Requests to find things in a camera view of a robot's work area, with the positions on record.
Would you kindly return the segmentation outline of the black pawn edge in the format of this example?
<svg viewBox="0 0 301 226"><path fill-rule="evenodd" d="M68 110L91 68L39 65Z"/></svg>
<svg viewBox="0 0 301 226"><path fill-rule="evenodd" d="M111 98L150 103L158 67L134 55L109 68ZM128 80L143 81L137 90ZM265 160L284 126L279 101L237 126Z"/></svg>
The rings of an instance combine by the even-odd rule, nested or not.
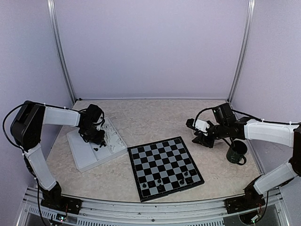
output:
<svg viewBox="0 0 301 226"><path fill-rule="evenodd" d="M196 174L196 171L195 171L194 169L192 169L192 170L190 171L190 173L191 173L191 175L195 175L195 174Z"/></svg>

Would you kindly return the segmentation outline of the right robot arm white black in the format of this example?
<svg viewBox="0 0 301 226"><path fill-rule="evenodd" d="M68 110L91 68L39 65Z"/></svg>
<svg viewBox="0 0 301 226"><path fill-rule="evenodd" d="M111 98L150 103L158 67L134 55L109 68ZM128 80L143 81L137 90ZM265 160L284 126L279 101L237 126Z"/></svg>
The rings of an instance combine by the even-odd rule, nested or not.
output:
<svg viewBox="0 0 301 226"><path fill-rule="evenodd" d="M231 143L227 158L237 164L244 158L247 150L244 140L261 140L277 143L292 148L292 157L274 170L257 177L244 189L244 194L237 198L226 199L227 213L258 208L267 205L263 196L275 187L284 186L301 175L301 125L300 123L271 122L249 114L237 119L236 110L229 103L211 108L216 124L188 119L186 126L195 131L193 143L212 148L216 140L229 138Z"/></svg>

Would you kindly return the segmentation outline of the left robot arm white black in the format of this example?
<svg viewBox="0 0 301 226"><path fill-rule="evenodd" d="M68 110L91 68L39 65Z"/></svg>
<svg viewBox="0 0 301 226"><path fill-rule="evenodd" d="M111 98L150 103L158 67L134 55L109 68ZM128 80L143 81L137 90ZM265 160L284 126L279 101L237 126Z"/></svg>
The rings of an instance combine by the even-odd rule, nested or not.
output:
<svg viewBox="0 0 301 226"><path fill-rule="evenodd" d="M21 149L28 171L37 181L39 201L43 207L78 214L82 201L62 195L59 183L51 174L41 149L41 132L45 124L79 128L79 136L84 142L104 144L104 130L97 126L105 122L104 111L97 105L90 104L86 109L77 111L66 107L25 101L15 107L18 110L10 133L14 138L10 143Z"/></svg>

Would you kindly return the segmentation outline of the black white chessboard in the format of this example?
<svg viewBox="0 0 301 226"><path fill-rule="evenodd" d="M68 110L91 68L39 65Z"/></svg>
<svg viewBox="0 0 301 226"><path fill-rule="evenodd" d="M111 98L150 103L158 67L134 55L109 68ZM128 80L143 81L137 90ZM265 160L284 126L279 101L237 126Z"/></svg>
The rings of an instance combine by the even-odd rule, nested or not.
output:
<svg viewBox="0 0 301 226"><path fill-rule="evenodd" d="M127 151L140 202L155 200L205 183L181 136L129 147ZM196 174L191 175L191 170L195 170ZM187 184L186 178L191 178L192 183ZM164 186L162 192L158 190L159 185Z"/></svg>

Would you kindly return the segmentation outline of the white plastic tray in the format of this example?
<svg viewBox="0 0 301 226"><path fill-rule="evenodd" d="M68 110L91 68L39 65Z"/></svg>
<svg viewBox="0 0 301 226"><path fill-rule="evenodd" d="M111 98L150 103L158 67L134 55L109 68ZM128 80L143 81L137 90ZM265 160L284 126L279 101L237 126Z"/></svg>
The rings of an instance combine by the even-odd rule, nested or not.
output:
<svg viewBox="0 0 301 226"><path fill-rule="evenodd" d="M78 130L67 133L73 159L79 172L85 172L104 164L127 152L127 145L119 135L110 118L106 117L98 130L104 130L104 144L86 143L79 135Z"/></svg>

